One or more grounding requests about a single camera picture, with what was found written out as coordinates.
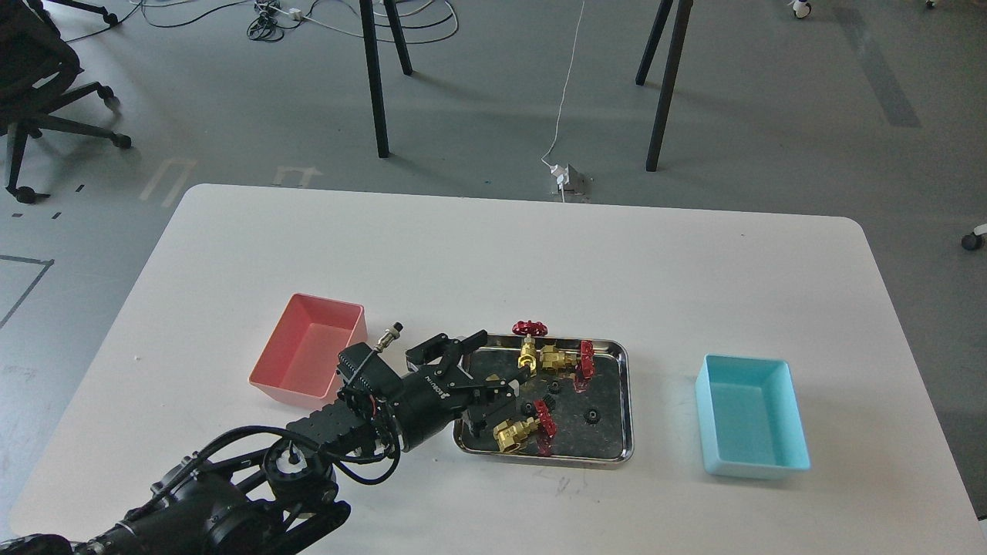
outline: metal tray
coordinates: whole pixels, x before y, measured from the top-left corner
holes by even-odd
[[[473,375],[488,376],[502,371],[506,366],[517,367],[521,340],[514,335],[491,334],[487,346],[464,358],[463,364]],[[546,345],[555,345],[560,351],[579,353],[580,339],[535,338],[539,351]],[[620,344],[612,341],[591,340],[596,374],[589,387],[576,393],[572,379],[559,379],[562,390],[552,395],[556,408],[552,418],[559,431],[551,441],[551,454],[540,454],[546,450],[544,443],[539,445],[535,435],[520,449],[501,453],[492,434],[483,433],[473,437],[462,421],[456,421],[452,436],[459,448],[468,453],[483,454],[509,462],[529,462],[559,466],[580,464],[617,464],[631,457],[634,440],[631,428],[631,387],[628,382],[627,352]],[[548,387],[555,376],[539,369],[538,374],[520,386],[518,392],[517,418],[524,419],[520,407],[527,401],[550,395]],[[595,408],[600,415],[596,424],[589,424],[584,414]]]

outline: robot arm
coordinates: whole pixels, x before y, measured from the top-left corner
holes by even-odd
[[[474,434],[516,412],[524,369],[504,376],[473,376],[463,359],[487,343],[487,332],[465,339],[439,334],[406,353],[410,373],[399,376],[380,353],[400,336],[401,324],[375,347],[350,346],[337,373],[339,401],[286,429],[231,430],[152,485],[151,499],[110,530],[75,545],[54,535],[0,544],[0,555],[295,555],[349,517],[336,499],[336,470],[364,485],[395,471],[409,451],[459,418]],[[269,448],[213,462],[210,457],[244,437],[271,434]],[[382,475],[365,478],[350,465],[390,459]],[[236,483],[234,473],[253,470]],[[249,494],[267,483],[273,499]]]

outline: light blue bin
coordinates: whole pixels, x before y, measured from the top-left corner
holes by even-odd
[[[696,402],[710,474],[779,479],[809,469],[792,372],[784,360],[706,355]]]

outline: white table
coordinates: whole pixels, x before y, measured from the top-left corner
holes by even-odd
[[[987,551],[851,220],[216,185],[176,211],[14,529],[89,538],[222,431],[302,417],[247,383],[296,291],[364,304],[374,338],[403,322],[395,367],[435,333],[519,319],[616,340],[636,444],[616,469],[562,469],[467,455],[446,431],[381,486],[342,477],[352,516],[306,553]],[[789,361],[811,471],[704,472],[693,386],[709,352]]]

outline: floor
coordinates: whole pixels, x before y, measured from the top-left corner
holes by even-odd
[[[306,24],[278,43],[249,41],[247,3],[175,29],[137,12],[73,44],[83,78],[112,85],[120,103],[114,113],[93,97],[60,114],[129,134],[134,146],[47,132],[29,144],[22,185],[52,197],[0,198],[0,537],[12,535],[21,484],[188,187],[557,198],[540,157],[580,0],[454,3],[459,33],[412,45],[414,77],[381,44],[387,160],[375,155],[358,39]],[[548,159],[591,177],[591,202],[860,222],[974,509],[987,515],[987,251],[959,248],[987,221],[987,6],[815,4],[797,21],[783,0],[696,3],[659,171],[647,173],[663,61],[646,86],[633,79],[656,2],[588,0]],[[120,16],[131,8],[106,5]],[[219,5],[147,16],[179,23]],[[445,10],[439,2],[406,21]],[[103,26],[51,12],[67,39]],[[312,17],[359,31],[340,1]],[[451,24],[408,38],[442,37]]]

